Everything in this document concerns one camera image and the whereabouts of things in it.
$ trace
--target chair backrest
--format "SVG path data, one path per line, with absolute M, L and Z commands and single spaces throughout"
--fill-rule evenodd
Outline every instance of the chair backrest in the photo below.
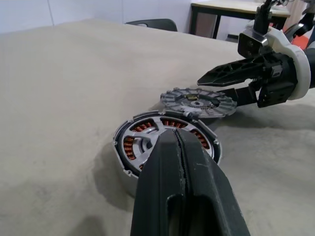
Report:
M 142 21 L 132 21 L 127 22 L 128 25 L 135 26 L 145 26 L 149 28 L 168 30 L 177 32 L 177 27 L 174 21 L 170 19 L 152 19 L 152 20 L 142 20 Z

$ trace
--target black metal table leg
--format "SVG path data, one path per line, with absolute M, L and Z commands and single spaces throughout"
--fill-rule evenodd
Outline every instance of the black metal table leg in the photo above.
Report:
M 191 21 L 189 33 L 196 35 L 197 28 L 197 18 L 198 18 L 198 7 L 191 6 Z
M 215 30 L 213 31 L 213 36 L 212 36 L 212 38 L 214 39 L 217 38 L 217 35 L 218 35 L 220 20 L 221 20 L 221 15 L 217 15 Z

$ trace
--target wooden desk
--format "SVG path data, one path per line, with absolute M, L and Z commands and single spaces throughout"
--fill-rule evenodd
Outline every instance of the wooden desk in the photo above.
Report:
M 190 34 L 196 34 L 198 13 L 217 15 L 213 38 L 217 38 L 221 16 L 236 17 L 253 20 L 257 7 L 262 3 L 237 0 L 211 0 L 191 4 Z M 290 16 L 289 11 L 283 6 L 272 7 L 271 22 L 275 23 L 277 29 L 282 29 L 286 19 Z

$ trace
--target rotor disc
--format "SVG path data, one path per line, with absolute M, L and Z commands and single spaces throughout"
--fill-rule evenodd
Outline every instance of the rotor disc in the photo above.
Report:
M 200 88 L 174 88 L 162 93 L 160 97 L 168 109 L 190 113 L 198 118 L 220 118 L 236 111 L 237 103 L 224 93 L 202 90 Z

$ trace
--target table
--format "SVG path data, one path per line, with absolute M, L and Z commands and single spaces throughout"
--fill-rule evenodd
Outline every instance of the table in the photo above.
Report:
M 0 235 L 128 236 L 116 128 L 241 59 L 230 42 L 101 20 L 0 35 Z M 215 131 L 252 236 L 315 232 L 315 94 Z
M 190 34 L 196 34 L 197 18 L 199 13 L 217 15 L 215 28 L 212 38 L 217 38 L 221 16 L 236 17 L 242 19 L 253 20 L 257 11 L 257 7 L 262 3 L 252 1 L 237 0 L 211 0 L 204 2 L 193 2 L 191 4 L 191 22 Z M 271 8 L 271 22 L 275 23 L 275 27 L 281 30 L 286 19 L 290 16 L 289 11 L 283 6 L 274 6 Z

